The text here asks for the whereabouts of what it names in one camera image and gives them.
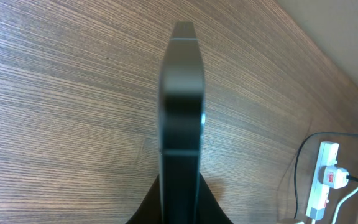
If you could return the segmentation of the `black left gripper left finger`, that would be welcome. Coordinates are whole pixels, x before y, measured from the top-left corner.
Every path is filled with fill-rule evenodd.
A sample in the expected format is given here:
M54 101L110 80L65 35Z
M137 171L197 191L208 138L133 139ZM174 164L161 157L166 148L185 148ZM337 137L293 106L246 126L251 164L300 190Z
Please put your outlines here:
M154 180L135 214L126 224L162 224L160 177Z

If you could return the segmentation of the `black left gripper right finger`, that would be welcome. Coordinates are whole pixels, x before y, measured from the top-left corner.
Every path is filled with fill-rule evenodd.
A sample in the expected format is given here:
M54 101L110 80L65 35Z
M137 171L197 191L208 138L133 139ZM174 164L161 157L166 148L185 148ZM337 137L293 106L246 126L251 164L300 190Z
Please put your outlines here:
M224 213L208 187L204 177L200 174L198 191L198 224L232 224L232 221Z

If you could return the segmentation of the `blue screen Galaxy smartphone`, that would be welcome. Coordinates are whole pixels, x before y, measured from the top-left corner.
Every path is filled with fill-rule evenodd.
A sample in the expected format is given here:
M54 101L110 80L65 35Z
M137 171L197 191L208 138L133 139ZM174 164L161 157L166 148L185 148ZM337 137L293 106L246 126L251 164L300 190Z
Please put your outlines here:
M164 223L195 223L204 125L204 68L194 24L178 21L160 69L158 146Z

